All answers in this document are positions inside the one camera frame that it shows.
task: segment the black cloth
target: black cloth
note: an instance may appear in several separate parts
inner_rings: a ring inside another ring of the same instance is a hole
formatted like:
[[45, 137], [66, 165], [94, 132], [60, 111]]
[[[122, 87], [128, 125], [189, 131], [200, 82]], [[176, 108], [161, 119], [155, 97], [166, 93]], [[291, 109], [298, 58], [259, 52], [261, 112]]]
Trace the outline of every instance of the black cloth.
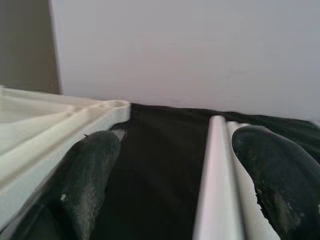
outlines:
[[310, 122], [132, 104], [127, 136], [111, 172], [91, 240], [191, 240], [209, 119], [261, 125], [320, 163], [320, 130]]

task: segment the white plastic tray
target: white plastic tray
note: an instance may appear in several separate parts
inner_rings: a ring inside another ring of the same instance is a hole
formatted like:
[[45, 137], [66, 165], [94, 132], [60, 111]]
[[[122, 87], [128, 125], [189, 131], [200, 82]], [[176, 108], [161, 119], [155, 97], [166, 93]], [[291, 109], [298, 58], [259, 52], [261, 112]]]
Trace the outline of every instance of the white plastic tray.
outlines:
[[84, 134], [129, 118], [127, 101], [0, 87], [0, 229]]

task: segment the white wall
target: white wall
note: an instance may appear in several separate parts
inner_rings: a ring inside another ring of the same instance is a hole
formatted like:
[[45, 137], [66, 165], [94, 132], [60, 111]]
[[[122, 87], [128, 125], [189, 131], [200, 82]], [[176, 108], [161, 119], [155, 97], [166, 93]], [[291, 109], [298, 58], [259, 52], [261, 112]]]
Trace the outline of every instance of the white wall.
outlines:
[[320, 120], [318, 0], [51, 0], [65, 95]]
[[47, 1], [0, 0], [0, 85], [59, 92]]

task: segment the dark green padded object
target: dark green padded object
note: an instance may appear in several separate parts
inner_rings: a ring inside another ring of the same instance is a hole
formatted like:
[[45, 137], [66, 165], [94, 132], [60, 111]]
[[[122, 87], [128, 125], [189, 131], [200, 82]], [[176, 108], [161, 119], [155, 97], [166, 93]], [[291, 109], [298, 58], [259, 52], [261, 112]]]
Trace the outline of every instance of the dark green padded object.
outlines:
[[239, 128], [232, 147], [280, 238], [320, 240], [319, 163], [297, 143], [261, 126]]
[[1, 231], [0, 240], [88, 240], [119, 153], [111, 131], [77, 142]]

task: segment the black fabric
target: black fabric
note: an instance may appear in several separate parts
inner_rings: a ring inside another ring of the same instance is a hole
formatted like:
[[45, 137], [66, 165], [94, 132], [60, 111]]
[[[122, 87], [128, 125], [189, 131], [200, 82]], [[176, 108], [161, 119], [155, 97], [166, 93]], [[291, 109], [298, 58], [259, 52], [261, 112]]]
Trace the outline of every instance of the black fabric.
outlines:
[[133, 104], [91, 240], [191, 240], [209, 119], [261, 125], [320, 163], [320, 130], [310, 122], [206, 109]]

